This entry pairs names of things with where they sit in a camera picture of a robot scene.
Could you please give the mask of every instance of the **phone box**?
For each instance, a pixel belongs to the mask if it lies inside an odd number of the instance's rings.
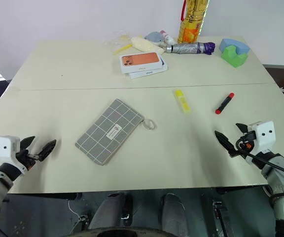
[[[161,58],[161,61],[162,61],[162,68],[147,70],[147,71],[142,71],[142,72],[129,73],[130,78],[131,79],[141,78],[141,77],[145,77],[145,76],[152,75],[152,74],[155,74],[155,73],[160,73],[160,72],[166,71],[168,69],[168,66],[161,56],[160,56],[160,58]]]
[[[122,73],[162,68],[162,60],[157,52],[120,55],[119,60]]]

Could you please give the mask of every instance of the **blue block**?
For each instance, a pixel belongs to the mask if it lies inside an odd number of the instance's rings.
[[[219,46],[219,49],[223,53],[224,49],[228,46],[231,46],[231,45],[234,45],[236,47],[236,54],[237,55],[249,52],[249,47],[245,43],[242,43],[242,42],[234,40],[234,39],[223,39],[220,46]]]

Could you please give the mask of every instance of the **orange phone image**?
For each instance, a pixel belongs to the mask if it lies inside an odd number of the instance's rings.
[[[123,56],[122,64],[123,66],[134,66],[146,63],[156,63],[159,62],[159,60],[160,59],[157,57],[157,54],[152,52],[152,53]]]

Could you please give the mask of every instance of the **red marker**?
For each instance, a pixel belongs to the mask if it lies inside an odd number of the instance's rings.
[[[230,93],[228,97],[225,98],[225,100],[222,102],[220,107],[215,111],[217,115],[221,114],[222,110],[225,108],[225,106],[231,101],[231,99],[234,97],[234,93]]]

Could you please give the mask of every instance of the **white wall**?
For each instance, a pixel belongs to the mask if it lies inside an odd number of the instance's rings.
[[[284,0],[211,0],[201,35],[243,36],[263,64],[284,65]]]
[[[281,2],[211,0],[202,35],[242,35],[262,63],[284,65]],[[118,30],[146,35],[161,29],[176,37],[182,3],[183,0],[0,0],[0,73],[12,79],[39,40],[105,40]]]

